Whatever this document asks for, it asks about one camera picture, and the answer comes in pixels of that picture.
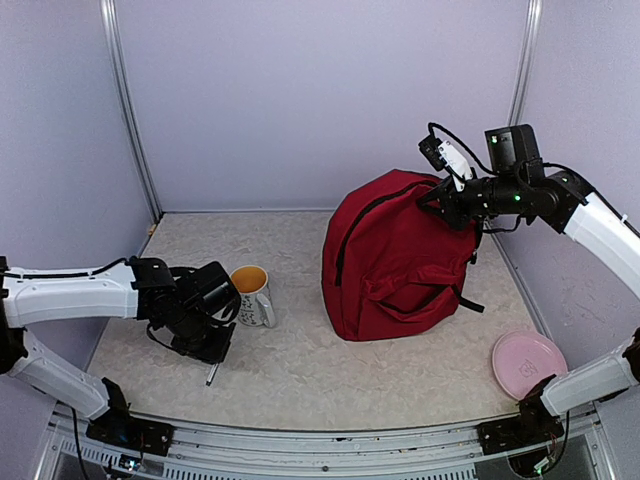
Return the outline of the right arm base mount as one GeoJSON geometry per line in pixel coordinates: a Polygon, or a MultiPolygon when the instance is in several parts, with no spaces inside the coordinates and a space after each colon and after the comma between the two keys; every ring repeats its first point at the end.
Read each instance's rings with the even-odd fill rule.
{"type": "Polygon", "coordinates": [[[523,399],[517,415],[482,422],[476,431],[484,455],[536,445],[565,434],[560,417],[550,414],[539,396],[523,399]]]}

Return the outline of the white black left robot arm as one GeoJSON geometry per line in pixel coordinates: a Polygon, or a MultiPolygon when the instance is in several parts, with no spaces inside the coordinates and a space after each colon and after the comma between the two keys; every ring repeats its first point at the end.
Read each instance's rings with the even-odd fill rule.
{"type": "Polygon", "coordinates": [[[1,266],[1,372],[75,409],[121,445],[140,434],[120,387],[76,368],[29,331],[37,323],[118,318],[165,328],[169,350],[209,365],[223,362],[241,297],[217,261],[169,267],[158,258],[118,259],[83,270],[1,266]]]}

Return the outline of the green white pen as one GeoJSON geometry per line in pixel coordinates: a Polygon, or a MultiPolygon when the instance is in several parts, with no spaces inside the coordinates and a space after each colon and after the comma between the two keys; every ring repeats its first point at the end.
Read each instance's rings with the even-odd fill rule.
{"type": "Polygon", "coordinates": [[[215,375],[216,375],[216,373],[218,371],[218,368],[219,368],[218,364],[213,364],[211,366],[211,369],[210,369],[210,371],[209,371],[209,373],[208,373],[208,375],[206,377],[206,380],[205,380],[205,385],[206,386],[210,386],[212,384],[212,382],[213,382],[213,380],[215,378],[215,375]]]}

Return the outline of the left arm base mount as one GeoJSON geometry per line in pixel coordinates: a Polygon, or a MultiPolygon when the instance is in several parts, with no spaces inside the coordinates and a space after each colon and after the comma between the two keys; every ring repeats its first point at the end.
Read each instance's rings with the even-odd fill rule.
{"type": "Polygon", "coordinates": [[[107,411],[90,420],[86,436],[103,443],[166,457],[174,427],[168,423],[132,416],[121,388],[104,377],[102,383],[108,394],[107,411]]]}

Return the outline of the red student backpack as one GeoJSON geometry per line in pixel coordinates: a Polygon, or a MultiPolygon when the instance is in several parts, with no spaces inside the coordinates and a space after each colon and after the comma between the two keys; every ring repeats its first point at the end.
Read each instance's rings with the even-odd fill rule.
{"type": "Polygon", "coordinates": [[[329,220],[321,286],[335,333],[354,342],[418,335],[459,307],[482,233],[453,230],[437,203],[418,202],[442,185],[436,176],[394,169],[350,192],[329,220]]]}

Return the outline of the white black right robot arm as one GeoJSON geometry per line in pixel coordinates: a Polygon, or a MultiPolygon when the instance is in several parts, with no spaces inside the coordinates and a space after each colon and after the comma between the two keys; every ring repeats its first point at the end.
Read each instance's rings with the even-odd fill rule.
{"type": "MultiPolygon", "coordinates": [[[[582,175],[544,161],[528,124],[488,130],[491,160],[484,176],[477,155],[444,126],[427,125],[419,151],[447,178],[418,205],[463,230],[501,215],[541,219],[599,259],[634,294],[639,292],[639,233],[582,175]]],[[[639,338],[560,376],[540,381],[519,403],[511,433],[523,444],[535,442],[551,420],[592,401],[606,401],[639,384],[639,338]]]]}

